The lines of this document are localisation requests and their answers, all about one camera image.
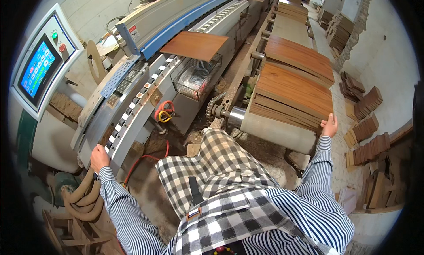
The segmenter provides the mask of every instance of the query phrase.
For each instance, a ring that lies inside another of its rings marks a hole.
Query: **striped shirt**
[[[283,188],[263,191],[306,235],[342,254],[352,239],[354,226],[334,198],[332,169],[331,138],[322,136],[295,191]],[[99,176],[100,194],[126,254],[171,254],[176,238],[167,246],[162,242],[157,226],[150,223],[137,200],[116,181],[110,167],[103,167]],[[242,242],[247,254],[316,254],[299,237],[280,230],[253,235]]]

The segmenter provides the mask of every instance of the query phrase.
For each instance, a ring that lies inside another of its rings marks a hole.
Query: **warning label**
[[[135,25],[132,26],[129,31],[134,41],[140,40],[140,34],[138,33],[137,27]]]

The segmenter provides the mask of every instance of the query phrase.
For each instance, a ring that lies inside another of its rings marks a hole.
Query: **dust extraction hose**
[[[90,193],[83,197],[93,181],[93,173],[94,170],[90,168],[81,184],[73,193],[68,191],[68,187],[62,187],[62,198],[66,210],[82,221],[92,221],[96,219],[103,209],[104,200],[99,196],[101,187],[100,182],[94,181]]]

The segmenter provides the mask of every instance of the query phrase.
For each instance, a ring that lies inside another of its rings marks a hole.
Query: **perforated metal plate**
[[[140,56],[133,56],[134,58],[131,60],[127,60],[124,64],[122,64],[118,70],[112,75],[110,80],[106,83],[103,90],[100,92],[103,97],[109,98],[109,96],[116,90],[118,84],[122,81],[131,67],[134,66],[135,62],[139,60]]]

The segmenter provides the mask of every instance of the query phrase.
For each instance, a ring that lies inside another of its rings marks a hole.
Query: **yellow cable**
[[[162,114],[165,114],[168,118],[163,120]],[[172,116],[164,110],[161,110],[158,114],[158,120],[161,121],[161,122],[167,122],[167,121],[171,120],[171,118],[172,118]]]

